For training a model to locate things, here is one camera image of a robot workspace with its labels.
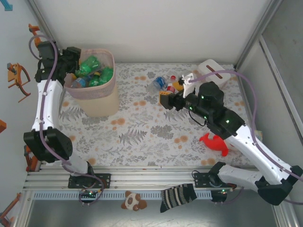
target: white panel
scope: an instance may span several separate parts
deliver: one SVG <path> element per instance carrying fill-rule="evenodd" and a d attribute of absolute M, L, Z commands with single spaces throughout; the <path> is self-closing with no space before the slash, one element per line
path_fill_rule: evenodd
<path fill-rule="evenodd" d="M 118 62 L 236 63 L 270 0 L 36 0 L 63 47 Z"/>
<path fill-rule="evenodd" d="M 31 33 L 28 24 L 35 25 L 34 17 L 24 1 L 9 0 L 13 11 L 4 11 L 0 6 L 0 119 L 7 123 L 7 129 L 0 133 L 0 211 L 3 211 L 20 192 L 26 177 L 26 161 L 23 156 L 25 145 L 23 133 L 31 131 L 37 105 L 37 84 L 34 76 L 37 60 L 28 50 Z M 28 72 L 31 82 L 24 90 L 31 95 L 22 102 L 24 96 L 13 86 L 8 89 L 7 63 L 19 63 Z"/>
<path fill-rule="evenodd" d="M 256 127 L 263 131 L 264 144 L 291 166 L 299 165 L 302 168 L 303 146 L 259 43 L 253 46 L 240 72 L 247 76 L 256 88 Z M 252 108 L 252 93 L 245 83 L 244 88 Z M 303 201 L 302 182 L 294 185 L 290 196 L 294 201 Z M 294 209 L 303 225 L 303 206 L 295 206 Z"/>

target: floral tablecloth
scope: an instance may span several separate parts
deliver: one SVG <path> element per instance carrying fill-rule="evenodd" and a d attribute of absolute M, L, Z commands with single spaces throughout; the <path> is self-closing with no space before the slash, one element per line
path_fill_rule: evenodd
<path fill-rule="evenodd" d="M 232 65 L 223 65 L 232 69 Z M 109 117 L 90 118 L 67 93 L 60 112 L 60 130 L 70 137 L 73 151 L 98 166 L 199 166 L 224 161 L 250 165 L 240 152 L 226 157 L 212 151 L 199 138 L 209 132 L 197 125 L 187 110 L 166 110 L 157 95 L 145 87 L 158 76 L 180 76 L 194 64 L 117 64 L 119 111 Z M 238 81 L 224 87 L 225 106 L 248 121 Z"/>

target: red toy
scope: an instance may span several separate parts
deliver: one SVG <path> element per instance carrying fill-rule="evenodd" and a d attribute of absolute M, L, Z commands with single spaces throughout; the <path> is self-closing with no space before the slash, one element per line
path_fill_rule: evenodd
<path fill-rule="evenodd" d="M 202 136 L 199 141 L 203 141 L 204 144 L 210 148 L 211 150 L 222 151 L 222 156 L 225 157 L 228 155 L 228 148 L 221 137 L 215 135 L 214 138 L 211 140 L 208 138 L 209 133 Z"/>

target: striped sock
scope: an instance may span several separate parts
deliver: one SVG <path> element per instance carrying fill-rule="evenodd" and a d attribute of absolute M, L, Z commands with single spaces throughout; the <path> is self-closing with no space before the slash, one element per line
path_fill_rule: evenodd
<path fill-rule="evenodd" d="M 161 191 L 162 204 L 160 212 L 163 213 L 176 206 L 189 203 L 197 198 L 193 184 L 184 183 Z"/>

